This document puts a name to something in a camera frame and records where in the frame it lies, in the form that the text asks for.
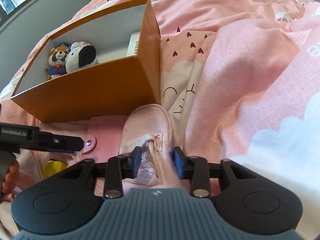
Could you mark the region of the person's left hand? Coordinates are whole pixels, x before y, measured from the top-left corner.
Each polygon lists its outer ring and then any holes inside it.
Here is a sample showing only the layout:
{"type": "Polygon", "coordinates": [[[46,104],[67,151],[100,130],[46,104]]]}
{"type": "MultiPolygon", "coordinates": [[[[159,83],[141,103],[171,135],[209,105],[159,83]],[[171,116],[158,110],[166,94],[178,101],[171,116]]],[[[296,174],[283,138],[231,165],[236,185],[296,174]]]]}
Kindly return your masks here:
{"type": "Polygon", "coordinates": [[[20,177],[19,168],[19,163],[16,160],[9,166],[1,184],[1,193],[11,192],[16,187],[20,177]]]}

